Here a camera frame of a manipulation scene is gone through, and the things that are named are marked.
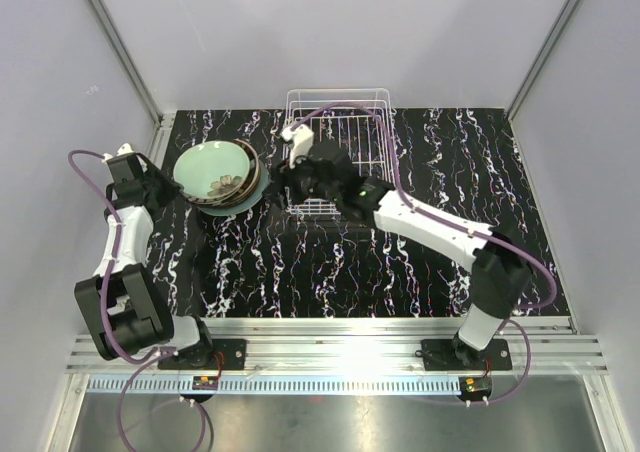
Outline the black plate with colour stripes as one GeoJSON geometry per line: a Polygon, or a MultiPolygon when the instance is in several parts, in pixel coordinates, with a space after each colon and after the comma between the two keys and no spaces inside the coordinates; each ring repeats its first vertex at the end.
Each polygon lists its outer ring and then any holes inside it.
{"type": "Polygon", "coordinates": [[[257,188],[261,176],[257,152],[245,141],[234,139],[233,143],[239,146],[249,159],[249,171],[244,177],[226,174],[213,181],[208,192],[210,199],[203,202],[204,206],[220,209],[239,205],[257,188]]]}

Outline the mint green floral plate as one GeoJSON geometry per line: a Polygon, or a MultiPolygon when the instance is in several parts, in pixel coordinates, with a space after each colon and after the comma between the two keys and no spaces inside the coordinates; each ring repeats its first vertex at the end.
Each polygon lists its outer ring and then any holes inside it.
{"type": "Polygon", "coordinates": [[[208,141],[179,156],[173,168],[173,179],[190,202],[211,204],[236,192],[250,170],[250,158],[240,145],[208,141]]]}

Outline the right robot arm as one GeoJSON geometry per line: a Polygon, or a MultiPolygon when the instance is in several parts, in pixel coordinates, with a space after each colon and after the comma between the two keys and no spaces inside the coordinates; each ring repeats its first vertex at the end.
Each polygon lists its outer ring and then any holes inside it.
{"type": "Polygon", "coordinates": [[[266,196],[280,208],[311,199],[332,204],[347,221],[410,239],[461,266],[470,275],[471,306],[452,339],[458,365],[475,369],[511,316],[532,270],[510,239],[412,198],[382,179],[359,173],[334,141],[291,136],[286,159],[271,170],[266,196]]]}

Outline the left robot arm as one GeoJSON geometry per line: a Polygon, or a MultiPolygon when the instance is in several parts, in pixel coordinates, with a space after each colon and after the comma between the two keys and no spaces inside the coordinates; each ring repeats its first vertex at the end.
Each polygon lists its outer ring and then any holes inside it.
{"type": "Polygon", "coordinates": [[[154,220],[179,196],[179,185],[127,144],[100,158],[112,178],[97,192],[108,237],[98,267],[74,288],[98,354],[140,365],[159,351],[161,369],[206,368],[216,358],[207,327],[197,316],[172,314],[147,268],[154,220]]]}

